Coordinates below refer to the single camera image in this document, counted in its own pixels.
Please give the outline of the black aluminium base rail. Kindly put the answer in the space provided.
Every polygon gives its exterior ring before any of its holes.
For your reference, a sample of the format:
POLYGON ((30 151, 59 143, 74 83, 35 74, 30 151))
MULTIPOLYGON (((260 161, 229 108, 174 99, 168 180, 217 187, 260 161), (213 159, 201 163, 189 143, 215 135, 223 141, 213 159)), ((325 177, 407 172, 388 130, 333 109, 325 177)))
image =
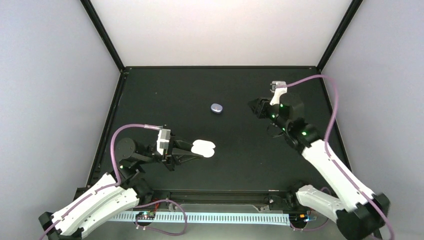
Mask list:
POLYGON ((180 205, 253 205, 268 206, 271 211, 305 213, 311 208, 300 205, 295 194, 286 190, 172 190, 155 189, 152 201, 169 199, 180 205))

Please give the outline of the white oval capsule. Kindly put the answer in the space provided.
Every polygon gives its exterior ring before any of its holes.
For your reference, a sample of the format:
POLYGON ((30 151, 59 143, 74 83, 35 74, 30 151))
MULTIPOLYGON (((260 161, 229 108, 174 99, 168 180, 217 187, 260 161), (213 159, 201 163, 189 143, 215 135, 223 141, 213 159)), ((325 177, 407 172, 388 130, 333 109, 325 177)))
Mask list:
POLYGON ((215 147, 212 141, 197 139, 192 143, 191 152, 204 158, 211 158, 215 154, 215 147))

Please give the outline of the black frame post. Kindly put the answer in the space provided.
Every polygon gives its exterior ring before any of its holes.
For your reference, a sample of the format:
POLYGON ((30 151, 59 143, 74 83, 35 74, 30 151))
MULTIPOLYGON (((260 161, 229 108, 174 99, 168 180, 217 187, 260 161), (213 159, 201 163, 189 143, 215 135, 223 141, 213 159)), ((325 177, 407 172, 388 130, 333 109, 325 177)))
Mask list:
POLYGON ((354 16, 356 15, 357 11, 359 10, 360 6, 362 5, 363 0, 352 0, 344 13, 340 23, 338 24, 329 44, 327 45, 322 57, 320 58, 316 68, 319 72, 322 72, 325 68, 326 64, 330 60, 332 54, 336 50, 336 47, 338 46, 340 40, 342 39, 344 33, 348 29, 351 21, 353 20, 354 16))
POLYGON ((120 72, 125 70, 125 65, 123 64, 109 34, 107 33, 106 28, 104 27, 101 18, 99 17, 93 3, 91 0, 80 0, 82 6, 84 7, 88 17, 90 18, 93 26, 95 27, 100 39, 102 40, 104 46, 106 47, 109 55, 114 61, 117 69, 120 72))

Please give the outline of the black frame post right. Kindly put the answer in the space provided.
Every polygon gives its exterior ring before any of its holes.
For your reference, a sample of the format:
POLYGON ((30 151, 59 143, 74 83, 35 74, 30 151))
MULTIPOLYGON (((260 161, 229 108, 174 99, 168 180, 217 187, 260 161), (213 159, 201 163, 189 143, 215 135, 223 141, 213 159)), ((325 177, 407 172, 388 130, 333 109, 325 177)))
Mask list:
POLYGON ((362 5, 363 0, 352 0, 344 13, 340 23, 338 24, 329 44, 327 45, 322 57, 320 58, 316 68, 319 72, 322 72, 325 68, 326 64, 330 60, 332 54, 336 50, 336 47, 338 46, 340 40, 342 39, 344 33, 348 29, 351 21, 353 20, 354 16, 356 15, 357 11, 359 10, 360 6, 362 5))

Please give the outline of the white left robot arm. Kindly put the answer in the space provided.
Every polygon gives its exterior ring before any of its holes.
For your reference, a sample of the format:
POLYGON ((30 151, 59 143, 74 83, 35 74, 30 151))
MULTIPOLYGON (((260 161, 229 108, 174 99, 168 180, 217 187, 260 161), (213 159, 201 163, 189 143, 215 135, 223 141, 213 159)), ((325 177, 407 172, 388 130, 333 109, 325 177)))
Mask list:
POLYGON ((154 145, 121 139, 113 154, 117 170, 105 173, 63 209, 39 216, 44 236, 49 240, 82 240, 121 212, 152 202, 154 190, 144 179, 143 165, 162 163, 174 171, 175 166, 212 157, 215 147, 211 141, 197 139, 190 143, 165 130, 154 145))

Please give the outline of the black frame post left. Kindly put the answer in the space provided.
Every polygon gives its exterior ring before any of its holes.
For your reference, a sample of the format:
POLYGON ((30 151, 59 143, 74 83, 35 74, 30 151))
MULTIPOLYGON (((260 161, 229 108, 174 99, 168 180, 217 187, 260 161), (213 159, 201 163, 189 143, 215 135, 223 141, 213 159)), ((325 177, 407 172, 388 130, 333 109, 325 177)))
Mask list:
POLYGON ((102 40, 104 46, 106 47, 109 55, 114 61, 117 69, 120 72, 125 70, 125 65, 123 64, 109 34, 107 33, 106 28, 104 27, 101 18, 99 17, 93 3, 91 0, 80 0, 82 6, 84 7, 88 17, 90 18, 93 26, 95 27, 100 39, 102 40))

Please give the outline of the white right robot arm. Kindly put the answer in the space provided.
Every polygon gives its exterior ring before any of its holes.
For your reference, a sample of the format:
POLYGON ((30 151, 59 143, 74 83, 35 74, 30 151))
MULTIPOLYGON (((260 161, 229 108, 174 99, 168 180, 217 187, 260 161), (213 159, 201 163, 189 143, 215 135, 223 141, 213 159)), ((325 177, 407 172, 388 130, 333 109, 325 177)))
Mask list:
POLYGON ((317 128, 305 120, 304 104, 297 95, 260 97, 248 102, 259 119, 269 119, 287 144, 326 180, 336 196, 311 185, 286 193, 285 204, 293 210, 312 208, 333 221, 347 240, 363 240, 386 225, 390 201, 374 193, 342 163, 317 128))

